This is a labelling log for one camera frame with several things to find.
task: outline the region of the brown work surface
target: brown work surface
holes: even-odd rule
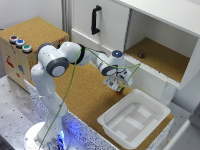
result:
[[[42,43],[53,43],[68,34],[40,17],[36,17],[0,31],[0,37],[9,42],[10,36],[17,35],[30,44],[34,52]]]
[[[145,52],[144,58],[138,57],[139,51]],[[125,51],[125,53],[178,82],[181,82],[190,60],[188,57],[152,41],[149,38],[143,39]]]
[[[54,78],[56,91],[62,98],[69,86],[72,71],[73,66],[70,65],[63,76]],[[103,127],[97,122],[97,118],[125,95],[130,93],[131,89],[125,88],[124,94],[118,95],[103,83],[104,78],[105,77],[100,74],[99,70],[90,64],[82,67],[77,66],[74,80],[65,102],[72,113],[116,145],[120,150],[123,150],[121,146],[105,134]],[[145,150],[148,148],[172,119],[173,115],[169,115],[137,150]]]

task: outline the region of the cardboard box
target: cardboard box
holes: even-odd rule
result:
[[[22,49],[16,48],[9,42],[10,36],[17,35],[19,39],[25,40],[26,44],[32,46],[32,53],[25,54]],[[15,26],[0,31],[0,50],[5,66],[6,74],[28,91],[24,79],[31,80],[31,68],[37,63],[37,49],[46,42],[52,43],[56,48],[69,41],[69,35],[36,17]]]

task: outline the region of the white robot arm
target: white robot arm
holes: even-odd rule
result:
[[[67,112],[67,106],[64,104],[57,119],[43,141],[47,130],[51,126],[61,104],[62,99],[56,94],[55,84],[53,77],[62,76],[67,68],[69,63],[75,64],[77,54],[79,53],[76,64],[79,66],[86,65],[90,60],[94,62],[102,75],[107,76],[104,80],[109,87],[113,90],[119,90],[119,85],[117,81],[120,79],[126,82],[131,75],[131,72],[128,69],[124,68],[114,68],[115,67],[125,67],[124,55],[121,51],[113,51],[110,57],[107,57],[106,53],[99,52],[95,50],[88,49],[81,44],[76,44],[72,42],[65,42],[61,45],[59,49],[56,49],[50,43],[42,44],[38,49],[38,64],[35,65],[31,70],[31,76],[34,82],[34,85],[40,95],[40,99],[43,104],[48,109],[48,115],[46,116],[46,121],[44,126],[39,130],[36,141],[37,145],[42,143],[42,148],[53,149],[50,145],[55,145],[57,139],[56,136],[60,137],[61,131],[63,131],[62,126],[62,116]],[[59,149],[66,149],[64,139],[63,145],[60,145]]]

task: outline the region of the black door handle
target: black door handle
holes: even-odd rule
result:
[[[96,6],[96,8],[93,9],[92,11],[92,34],[97,34],[100,32],[99,29],[96,28],[96,20],[97,20],[97,11],[101,10],[101,7],[100,6]]]

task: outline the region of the cable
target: cable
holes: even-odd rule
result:
[[[68,89],[67,89],[67,92],[66,92],[66,94],[65,94],[65,97],[63,98],[63,101],[62,101],[62,104],[61,104],[61,106],[60,106],[60,109],[58,110],[58,113],[56,114],[55,118],[53,119],[53,121],[52,121],[50,127],[48,128],[48,130],[47,130],[47,132],[46,132],[46,134],[45,134],[45,136],[44,136],[44,138],[43,138],[43,140],[42,140],[42,142],[41,142],[40,147],[39,147],[38,150],[40,150],[42,144],[44,143],[44,140],[45,140],[47,134],[49,133],[49,130],[51,129],[52,125],[54,124],[56,118],[58,117],[58,115],[59,115],[59,113],[60,113],[60,111],[61,111],[61,109],[62,109],[62,106],[63,106],[63,104],[64,104],[64,102],[65,102],[65,99],[66,99],[66,97],[67,97],[67,94],[69,93],[69,89],[70,89],[70,87],[71,87],[71,85],[72,85],[72,81],[73,81],[73,78],[74,78],[74,72],[75,72],[75,69],[76,69],[76,62],[77,62],[77,60],[78,60],[78,56],[79,56],[80,52],[81,52],[81,49],[79,50],[79,52],[78,52],[77,55],[76,55],[76,61],[75,61],[75,64],[74,64],[74,69],[73,69],[71,81],[70,81],[69,87],[68,87]]]
[[[137,68],[132,72],[132,74],[130,75],[130,77],[128,78],[128,80],[126,81],[126,83],[125,83],[124,86],[126,86],[126,84],[128,83],[128,81],[130,80],[130,78],[133,76],[133,74],[136,72],[136,70],[137,70],[137,69],[139,68],[139,66],[141,65],[141,64],[136,64],[136,65],[129,66],[129,67],[115,67],[115,66],[112,66],[112,65],[108,64],[108,63],[105,62],[104,60],[102,60],[102,59],[101,59],[99,56],[97,56],[92,50],[90,50],[90,49],[88,49],[88,48],[86,48],[86,49],[89,50],[91,53],[93,53],[93,54],[94,54],[97,58],[99,58],[102,62],[104,62],[105,64],[107,64],[107,65],[109,65],[109,66],[111,66],[111,67],[113,67],[113,68],[117,68],[117,69],[127,69],[127,68],[133,68],[133,67],[137,66]],[[68,93],[69,93],[69,90],[70,90],[70,87],[71,87],[71,85],[72,85],[72,81],[73,81],[73,78],[74,78],[74,73],[75,73],[75,69],[76,69],[76,63],[77,63],[78,56],[79,56],[81,50],[82,50],[82,49],[80,49],[79,52],[78,52],[77,55],[76,55],[76,61],[75,61],[75,64],[74,64],[74,69],[73,69],[73,72],[72,72],[71,81],[70,81],[69,87],[68,87],[68,89],[67,89],[67,92],[66,92],[66,94],[65,94],[65,96],[64,96],[64,98],[63,98],[61,107],[60,107],[60,109],[58,110],[58,112],[57,112],[55,118],[53,119],[53,121],[52,121],[50,127],[48,128],[48,130],[47,130],[47,132],[46,132],[46,134],[45,134],[45,136],[44,136],[44,138],[43,138],[43,140],[42,140],[42,142],[41,142],[40,147],[39,147],[38,150],[40,150],[40,148],[42,147],[42,144],[44,143],[44,140],[45,140],[47,134],[49,133],[51,127],[53,126],[53,124],[54,124],[54,122],[55,122],[55,120],[56,120],[56,118],[58,117],[58,115],[59,115],[59,113],[60,113],[60,111],[61,111],[61,109],[62,109],[62,106],[63,106],[63,104],[64,104],[64,102],[65,102],[65,99],[66,99],[66,97],[67,97],[67,95],[68,95]]]

